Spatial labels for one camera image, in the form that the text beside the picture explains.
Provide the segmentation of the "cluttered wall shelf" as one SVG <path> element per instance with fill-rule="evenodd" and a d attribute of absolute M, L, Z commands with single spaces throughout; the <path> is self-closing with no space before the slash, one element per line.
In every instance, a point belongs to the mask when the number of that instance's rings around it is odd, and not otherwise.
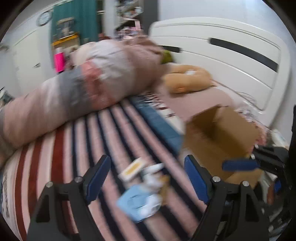
<path fill-rule="evenodd" d="M 115 1 L 115 30 L 116 39 L 131 39 L 144 33 L 142 15 L 144 1 Z"/>

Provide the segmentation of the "teal curtain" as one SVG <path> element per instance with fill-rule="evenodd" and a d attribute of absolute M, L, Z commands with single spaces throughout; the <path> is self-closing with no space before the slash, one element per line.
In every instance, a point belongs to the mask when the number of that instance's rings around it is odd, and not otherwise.
<path fill-rule="evenodd" d="M 53 7 L 51 23 L 51 43 L 58 37 L 57 21 L 64 18 L 74 18 L 73 31 L 79 33 L 80 42 L 98 41 L 97 1 L 64 1 Z"/>

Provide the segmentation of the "pink ribbed pillow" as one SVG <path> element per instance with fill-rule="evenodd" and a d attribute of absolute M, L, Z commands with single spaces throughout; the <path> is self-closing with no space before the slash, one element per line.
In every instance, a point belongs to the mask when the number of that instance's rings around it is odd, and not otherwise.
<path fill-rule="evenodd" d="M 233 99 L 216 87 L 186 94 L 170 94 L 165 85 L 161 83 L 154 90 L 159 98 L 183 121 L 217 105 L 234 106 Z"/>

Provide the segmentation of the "white door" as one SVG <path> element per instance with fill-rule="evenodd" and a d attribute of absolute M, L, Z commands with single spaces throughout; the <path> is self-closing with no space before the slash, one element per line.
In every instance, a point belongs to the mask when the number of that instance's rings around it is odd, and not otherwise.
<path fill-rule="evenodd" d="M 26 34 L 13 45 L 13 58 L 22 94 L 28 94 L 45 81 L 37 31 Z"/>

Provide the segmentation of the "light blue square device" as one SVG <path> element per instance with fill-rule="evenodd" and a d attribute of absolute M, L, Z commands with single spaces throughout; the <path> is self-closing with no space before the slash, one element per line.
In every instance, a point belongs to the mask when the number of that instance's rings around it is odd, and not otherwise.
<path fill-rule="evenodd" d="M 159 194 L 150 192 L 144 185 L 138 184 L 126 190 L 116 204 L 132 221 L 138 223 L 157 213 L 162 202 Z"/>

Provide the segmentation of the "white case yellow label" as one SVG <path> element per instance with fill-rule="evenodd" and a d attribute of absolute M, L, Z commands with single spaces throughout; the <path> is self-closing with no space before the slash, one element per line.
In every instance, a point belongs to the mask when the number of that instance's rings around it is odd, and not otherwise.
<path fill-rule="evenodd" d="M 129 182 L 147 166 L 147 161 L 143 158 L 135 159 L 120 174 L 119 178 L 124 182 Z"/>

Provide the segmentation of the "yellow wooden shelf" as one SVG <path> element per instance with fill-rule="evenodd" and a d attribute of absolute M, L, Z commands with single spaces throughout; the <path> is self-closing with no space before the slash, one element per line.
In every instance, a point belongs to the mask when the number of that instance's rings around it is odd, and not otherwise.
<path fill-rule="evenodd" d="M 80 39 L 77 33 L 72 35 L 62 37 L 52 44 L 52 54 L 58 53 L 60 50 L 66 53 L 70 53 L 74 50 L 77 50 L 80 47 Z"/>

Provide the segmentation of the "white earbuds case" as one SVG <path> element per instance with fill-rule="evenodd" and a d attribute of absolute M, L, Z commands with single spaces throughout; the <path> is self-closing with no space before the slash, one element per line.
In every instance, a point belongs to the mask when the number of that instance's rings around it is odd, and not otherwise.
<path fill-rule="evenodd" d="M 159 190 L 163 187 L 163 182 L 159 180 L 158 177 L 146 174 L 143 176 L 144 187 L 150 190 L 151 192 L 159 192 Z"/>

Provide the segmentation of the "small white dropper bottle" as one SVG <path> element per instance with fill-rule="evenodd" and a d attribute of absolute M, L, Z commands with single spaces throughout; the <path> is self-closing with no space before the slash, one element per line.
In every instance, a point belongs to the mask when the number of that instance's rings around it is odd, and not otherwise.
<path fill-rule="evenodd" d="M 158 163 L 155 165 L 151 165 L 151 166 L 147 166 L 145 168 L 142 169 L 141 174 L 144 175 L 152 175 L 154 173 L 157 173 L 159 171 L 161 171 L 164 168 L 164 164 L 163 163 Z"/>

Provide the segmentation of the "brown cardboard box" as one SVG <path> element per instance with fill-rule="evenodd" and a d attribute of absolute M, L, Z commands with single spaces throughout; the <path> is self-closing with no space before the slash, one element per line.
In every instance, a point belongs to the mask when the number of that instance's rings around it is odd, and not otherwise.
<path fill-rule="evenodd" d="M 214 106 L 185 124 L 184 147 L 211 175 L 228 183 L 248 181 L 255 187 L 262 171 L 224 171 L 222 164 L 226 160 L 248 158 L 256 144 L 266 144 L 265 131 L 231 107 Z"/>

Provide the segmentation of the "round wall clock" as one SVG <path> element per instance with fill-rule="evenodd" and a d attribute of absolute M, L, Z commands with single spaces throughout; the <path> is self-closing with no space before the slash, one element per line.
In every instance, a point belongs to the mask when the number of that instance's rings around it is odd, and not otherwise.
<path fill-rule="evenodd" d="M 43 13 L 41 13 L 41 15 L 38 16 L 37 18 L 37 25 L 38 26 L 44 26 L 46 24 L 48 24 L 48 22 L 52 19 L 52 11 L 48 10 L 45 11 Z"/>

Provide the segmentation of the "gold rectangular bar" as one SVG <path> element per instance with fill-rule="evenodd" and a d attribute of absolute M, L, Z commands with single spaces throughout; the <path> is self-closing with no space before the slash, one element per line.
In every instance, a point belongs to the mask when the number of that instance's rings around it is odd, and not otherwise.
<path fill-rule="evenodd" d="M 168 190 L 170 188 L 170 176 L 163 175 L 159 178 L 159 181 L 161 182 L 161 185 L 162 185 L 159 190 L 159 195 L 162 198 L 162 206 L 165 206 L 167 204 Z"/>

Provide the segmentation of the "striped plush blanket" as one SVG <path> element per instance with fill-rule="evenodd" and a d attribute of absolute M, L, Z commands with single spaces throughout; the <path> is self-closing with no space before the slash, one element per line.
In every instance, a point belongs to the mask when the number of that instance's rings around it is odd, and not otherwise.
<path fill-rule="evenodd" d="M 1 168 L 1 223 L 17 240 L 190 240 L 205 206 L 183 132 L 153 93 L 67 122 Z"/>

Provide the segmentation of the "rolled pink grey duvet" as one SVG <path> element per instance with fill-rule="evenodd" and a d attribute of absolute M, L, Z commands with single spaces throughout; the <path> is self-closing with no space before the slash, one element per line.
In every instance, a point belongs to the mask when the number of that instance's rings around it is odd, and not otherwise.
<path fill-rule="evenodd" d="M 64 123 L 145 91 L 164 73 L 164 52 L 147 36 L 82 45 L 73 69 L 1 108 L 1 163 Z"/>

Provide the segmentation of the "white bed headboard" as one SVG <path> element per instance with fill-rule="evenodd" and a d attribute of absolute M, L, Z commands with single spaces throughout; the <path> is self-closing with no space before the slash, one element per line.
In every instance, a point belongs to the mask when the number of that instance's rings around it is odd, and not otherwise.
<path fill-rule="evenodd" d="M 290 78 L 290 53 L 274 34 L 235 20 L 187 17 L 154 22 L 149 37 L 179 64 L 196 65 L 271 126 Z"/>

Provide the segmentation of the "pink bottle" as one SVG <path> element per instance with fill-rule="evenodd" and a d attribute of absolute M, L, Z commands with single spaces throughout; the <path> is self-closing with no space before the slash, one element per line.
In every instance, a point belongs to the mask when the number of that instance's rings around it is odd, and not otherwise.
<path fill-rule="evenodd" d="M 65 56 L 63 52 L 56 53 L 54 55 L 54 65 L 57 73 L 63 72 L 65 70 Z"/>

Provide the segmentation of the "green plush toy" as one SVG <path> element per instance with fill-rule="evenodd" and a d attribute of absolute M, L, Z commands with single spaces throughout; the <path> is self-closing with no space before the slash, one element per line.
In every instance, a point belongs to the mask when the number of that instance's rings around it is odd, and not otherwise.
<path fill-rule="evenodd" d="M 167 63 L 173 63 L 173 62 L 174 62 L 174 59 L 173 59 L 173 56 L 171 55 L 171 52 L 169 50 L 164 50 L 161 64 L 167 64 Z"/>

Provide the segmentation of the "tan plush toy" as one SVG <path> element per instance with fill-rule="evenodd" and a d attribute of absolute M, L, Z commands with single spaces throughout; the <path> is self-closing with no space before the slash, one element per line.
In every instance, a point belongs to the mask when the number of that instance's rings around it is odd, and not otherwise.
<path fill-rule="evenodd" d="M 170 73 L 163 76 L 163 80 L 171 94 L 202 91 L 215 86 L 207 70 L 193 65 L 174 65 Z"/>

